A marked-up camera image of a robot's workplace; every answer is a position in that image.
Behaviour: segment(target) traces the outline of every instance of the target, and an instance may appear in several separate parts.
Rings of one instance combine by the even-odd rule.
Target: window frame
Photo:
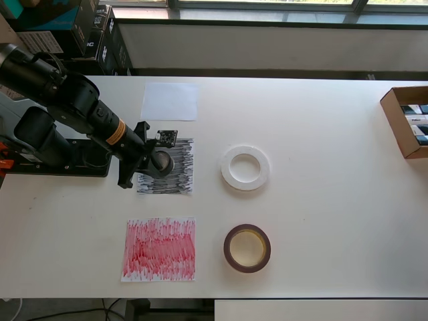
[[[254,11],[300,11],[300,12],[332,12],[332,13],[428,13],[428,5],[379,5],[368,4],[368,0],[353,0],[348,5],[327,3],[254,3],[238,1],[187,1],[166,0],[165,2],[103,0],[103,3],[117,7],[148,7],[168,9],[229,9]]]

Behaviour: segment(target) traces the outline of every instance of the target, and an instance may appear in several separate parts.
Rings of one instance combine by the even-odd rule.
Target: sticker
[[[405,115],[410,125],[428,125],[428,119],[425,115]]]
[[[41,163],[41,160],[39,160],[36,156],[31,154],[20,154],[22,157],[26,158],[28,161],[33,163]]]
[[[110,27],[109,27],[110,33],[112,33],[113,25],[114,25],[114,21],[113,21],[113,18],[112,18],[112,19],[110,20]]]
[[[17,34],[32,54],[41,51],[51,54],[64,53],[50,31],[25,31],[17,32]]]
[[[102,61],[106,62],[106,56],[107,56],[107,47],[104,46],[104,49],[102,50]]]
[[[125,133],[125,129],[126,129],[126,125],[124,123],[123,120],[119,119],[119,125],[118,128],[116,129],[116,131],[113,133],[112,136],[110,136],[109,139],[106,140],[106,142],[109,145],[114,145],[116,144],[123,136],[123,134]]]
[[[90,2],[90,5],[91,5],[92,12],[94,12],[95,11],[95,0],[91,0],[89,2]]]
[[[3,85],[0,85],[0,92],[4,93],[7,97],[9,97],[12,100],[20,100],[24,98],[21,94],[18,94],[17,92],[14,92],[12,89],[9,89],[8,87],[5,87]]]
[[[416,125],[412,125],[411,126],[413,134],[415,136],[424,136],[425,134],[423,133],[423,131]]]

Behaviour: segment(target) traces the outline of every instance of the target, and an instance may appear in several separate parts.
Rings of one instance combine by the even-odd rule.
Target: red scribbles
[[[195,219],[130,220],[122,281],[195,279]]]

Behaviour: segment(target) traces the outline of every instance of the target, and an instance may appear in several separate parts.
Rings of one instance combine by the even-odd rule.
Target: cardboard box
[[[406,159],[428,157],[428,146],[420,146],[401,105],[425,105],[428,103],[428,87],[392,88],[382,100],[381,105],[393,129],[395,138]]]
[[[114,75],[118,69],[114,59],[112,44],[105,33],[93,30],[90,34],[86,52],[82,58],[64,60],[67,69],[83,75]]]
[[[18,35],[12,30],[11,26],[7,23],[6,19],[0,15],[0,43],[13,43],[27,49],[24,43],[20,40]]]
[[[12,89],[9,89],[8,87],[5,87],[3,85],[0,85],[0,92],[4,93],[7,97],[9,97],[12,100],[19,100],[24,98],[21,94],[18,94],[17,92],[14,92]]]
[[[95,12],[92,29],[104,31],[106,36],[113,40],[113,31],[117,25],[114,23],[114,13],[111,5],[98,5]]]
[[[122,38],[120,29],[117,27],[113,31],[113,53],[119,68],[122,70],[132,69],[131,59],[126,49],[125,41]]]
[[[60,58],[82,56],[97,4],[98,0],[43,0],[9,23],[33,54],[47,51]]]
[[[0,0],[0,13],[6,19],[17,19],[23,10],[19,0]]]

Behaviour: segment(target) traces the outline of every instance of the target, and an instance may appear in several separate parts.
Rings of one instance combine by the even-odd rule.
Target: masking tape
[[[116,144],[123,136],[123,134],[125,133],[125,129],[126,129],[126,125],[124,123],[123,120],[119,119],[119,125],[118,128],[116,128],[116,130],[114,131],[113,135],[110,136],[106,142],[109,145],[114,145]]]
[[[261,244],[263,245],[263,253],[260,257],[260,260],[252,266],[246,266],[241,265],[233,258],[233,255],[230,250],[230,245],[232,242],[232,239],[241,232],[250,232],[253,233],[255,236],[259,238],[261,241]],[[252,224],[242,224],[238,225],[237,227],[233,228],[226,236],[225,243],[224,243],[224,254],[227,263],[231,267],[233,267],[235,270],[243,273],[254,273],[261,269],[263,269],[266,264],[268,264],[268,261],[270,259],[270,253],[271,253],[271,247],[270,247],[270,241],[268,236],[257,226]]]
[[[231,161],[238,155],[242,154],[248,154],[254,157],[257,162],[260,164],[260,174],[259,176],[252,182],[242,182],[238,181],[235,177],[233,177],[230,169]],[[239,189],[240,191],[252,191],[254,189],[258,189],[261,187],[264,183],[266,183],[269,172],[270,172],[270,166],[268,158],[265,156],[265,154],[257,149],[256,147],[252,146],[236,146],[226,152],[226,155],[221,160],[221,174],[223,175],[223,178],[229,184],[235,189]]]

